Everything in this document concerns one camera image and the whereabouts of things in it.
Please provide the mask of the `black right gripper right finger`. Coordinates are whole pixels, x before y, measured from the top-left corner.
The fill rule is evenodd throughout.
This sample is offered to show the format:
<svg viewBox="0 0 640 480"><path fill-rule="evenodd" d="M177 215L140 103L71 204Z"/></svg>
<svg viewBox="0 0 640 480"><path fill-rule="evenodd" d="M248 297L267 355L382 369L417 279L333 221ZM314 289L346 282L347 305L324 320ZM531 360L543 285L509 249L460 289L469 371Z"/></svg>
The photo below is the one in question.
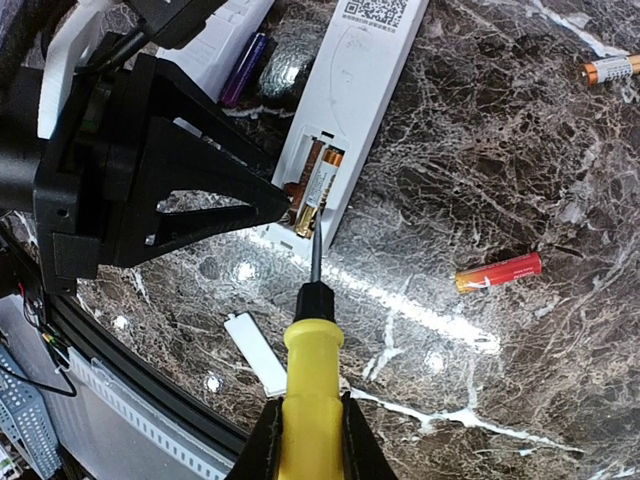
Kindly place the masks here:
<svg viewBox="0 0 640 480"><path fill-rule="evenodd" d="M357 401L349 392L341 401L344 478L397 480Z"/></svg>

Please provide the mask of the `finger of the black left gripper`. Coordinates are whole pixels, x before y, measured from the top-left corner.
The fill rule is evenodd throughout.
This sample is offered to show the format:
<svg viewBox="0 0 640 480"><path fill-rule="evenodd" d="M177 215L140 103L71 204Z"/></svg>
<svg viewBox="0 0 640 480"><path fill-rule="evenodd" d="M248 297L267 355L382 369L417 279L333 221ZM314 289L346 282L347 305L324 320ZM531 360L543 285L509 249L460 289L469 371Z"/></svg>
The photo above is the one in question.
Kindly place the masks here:
<svg viewBox="0 0 640 480"><path fill-rule="evenodd" d="M148 175L270 175L276 159L237 127L175 63L145 56Z"/></svg>

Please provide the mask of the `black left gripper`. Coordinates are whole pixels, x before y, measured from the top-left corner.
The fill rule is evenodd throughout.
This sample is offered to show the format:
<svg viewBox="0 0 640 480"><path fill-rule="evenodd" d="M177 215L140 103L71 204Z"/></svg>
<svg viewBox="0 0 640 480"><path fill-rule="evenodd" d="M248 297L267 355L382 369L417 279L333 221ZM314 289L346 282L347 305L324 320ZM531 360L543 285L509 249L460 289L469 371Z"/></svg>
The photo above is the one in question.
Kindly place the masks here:
<svg viewBox="0 0 640 480"><path fill-rule="evenodd" d="M149 100L147 54L74 81L33 187L48 293L72 295L101 265L130 268L288 210L268 178L272 158L245 135L217 125L199 138L161 117L148 129Z"/></svg>

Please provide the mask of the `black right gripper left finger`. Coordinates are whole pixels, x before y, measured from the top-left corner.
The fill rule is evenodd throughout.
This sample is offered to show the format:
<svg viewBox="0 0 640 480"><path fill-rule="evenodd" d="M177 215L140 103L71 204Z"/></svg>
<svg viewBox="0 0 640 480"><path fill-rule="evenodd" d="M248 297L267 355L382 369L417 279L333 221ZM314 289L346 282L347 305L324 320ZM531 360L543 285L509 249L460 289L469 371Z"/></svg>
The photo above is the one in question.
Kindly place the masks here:
<svg viewBox="0 0 640 480"><path fill-rule="evenodd" d="M283 399L268 401L226 480L274 480L283 434Z"/></svg>

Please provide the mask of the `yellow handled screwdriver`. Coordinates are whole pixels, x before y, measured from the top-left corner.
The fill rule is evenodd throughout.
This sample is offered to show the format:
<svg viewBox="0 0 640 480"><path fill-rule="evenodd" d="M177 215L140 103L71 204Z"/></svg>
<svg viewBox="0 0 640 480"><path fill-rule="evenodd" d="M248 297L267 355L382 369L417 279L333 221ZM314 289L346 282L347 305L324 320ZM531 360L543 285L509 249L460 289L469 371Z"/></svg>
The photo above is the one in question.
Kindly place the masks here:
<svg viewBox="0 0 640 480"><path fill-rule="evenodd" d="M280 479L342 479L339 357L344 334L335 320L335 295L322 281L322 217L315 215L310 280L297 297L285 332L287 390L282 403Z"/></svg>

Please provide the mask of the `white remote control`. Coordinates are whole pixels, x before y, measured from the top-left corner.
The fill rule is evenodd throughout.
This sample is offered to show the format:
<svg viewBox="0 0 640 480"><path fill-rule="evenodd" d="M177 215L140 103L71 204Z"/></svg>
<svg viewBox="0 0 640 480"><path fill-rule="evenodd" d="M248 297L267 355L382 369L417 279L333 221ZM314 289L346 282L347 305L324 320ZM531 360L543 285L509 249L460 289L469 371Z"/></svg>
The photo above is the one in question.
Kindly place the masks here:
<svg viewBox="0 0 640 480"><path fill-rule="evenodd" d="M156 57L178 65L217 102L238 58L273 4L273 0L226 1L184 48L159 48Z"/></svg>

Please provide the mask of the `purple AAA battery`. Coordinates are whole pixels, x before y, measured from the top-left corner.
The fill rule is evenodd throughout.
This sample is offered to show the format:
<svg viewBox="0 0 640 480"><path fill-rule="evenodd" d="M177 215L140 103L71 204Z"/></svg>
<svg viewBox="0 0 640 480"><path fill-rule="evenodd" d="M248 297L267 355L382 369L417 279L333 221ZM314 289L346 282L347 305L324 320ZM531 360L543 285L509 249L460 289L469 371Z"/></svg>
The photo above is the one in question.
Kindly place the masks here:
<svg viewBox="0 0 640 480"><path fill-rule="evenodd" d="M269 38L261 32L254 32L249 38L242 54L238 57L229 77L221 91L220 102L225 107L233 108L246 87L258 61L264 54Z"/></svg>

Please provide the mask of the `long white battery cover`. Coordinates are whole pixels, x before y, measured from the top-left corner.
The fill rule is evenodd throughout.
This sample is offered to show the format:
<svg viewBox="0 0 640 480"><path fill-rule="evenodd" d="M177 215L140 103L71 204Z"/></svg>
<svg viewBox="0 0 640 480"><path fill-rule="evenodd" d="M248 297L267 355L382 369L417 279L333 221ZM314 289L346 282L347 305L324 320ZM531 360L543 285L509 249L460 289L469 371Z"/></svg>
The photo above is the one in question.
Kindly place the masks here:
<svg viewBox="0 0 640 480"><path fill-rule="evenodd" d="M259 379L266 397L283 396L286 371L254 318L248 312L231 314L224 328Z"/></svg>

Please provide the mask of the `gold white AAA battery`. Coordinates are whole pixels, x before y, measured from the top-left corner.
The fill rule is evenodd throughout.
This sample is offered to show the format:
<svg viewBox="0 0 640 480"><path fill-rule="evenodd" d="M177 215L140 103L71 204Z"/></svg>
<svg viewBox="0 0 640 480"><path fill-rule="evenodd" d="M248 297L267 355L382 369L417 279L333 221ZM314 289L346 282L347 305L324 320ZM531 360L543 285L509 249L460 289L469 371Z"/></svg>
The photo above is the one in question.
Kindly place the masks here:
<svg viewBox="0 0 640 480"><path fill-rule="evenodd" d="M324 150L319 166L308 185L304 205L296 224L295 233L302 238L310 238L314 230L315 217L324 205L344 158L345 152L337 147L329 146Z"/></svg>

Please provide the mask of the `white air conditioner remote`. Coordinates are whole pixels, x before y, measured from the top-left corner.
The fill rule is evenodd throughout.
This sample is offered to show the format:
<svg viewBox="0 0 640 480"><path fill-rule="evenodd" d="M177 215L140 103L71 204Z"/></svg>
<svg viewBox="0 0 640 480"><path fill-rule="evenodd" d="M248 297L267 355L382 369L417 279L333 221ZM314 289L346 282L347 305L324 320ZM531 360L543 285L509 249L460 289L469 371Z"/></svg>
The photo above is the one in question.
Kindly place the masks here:
<svg viewBox="0 0 640 480"><path fill-rule="evenodd" d="M311 238L294 231L308 185L329 146L345 152L322 212L329 247L424 18L425 1L340 1L286 138L273 184L298 186L292 221L261 229L276 248L307 260Z"/></svg>

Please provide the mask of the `red AAA battery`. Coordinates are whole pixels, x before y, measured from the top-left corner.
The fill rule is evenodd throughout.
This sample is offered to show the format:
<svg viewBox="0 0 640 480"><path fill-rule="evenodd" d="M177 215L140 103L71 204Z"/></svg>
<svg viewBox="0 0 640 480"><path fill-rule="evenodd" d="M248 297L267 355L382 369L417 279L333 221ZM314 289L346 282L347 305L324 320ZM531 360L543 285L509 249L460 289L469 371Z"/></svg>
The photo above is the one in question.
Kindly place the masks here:
<svg viewBox="0 0 640 480"><path fill-rule="evenodd" d="M455 275L455 284L459 293L470 293L528 276L539 275L541 272L541 257L538 252L532 252L490 265L458 272Z"/></svg>

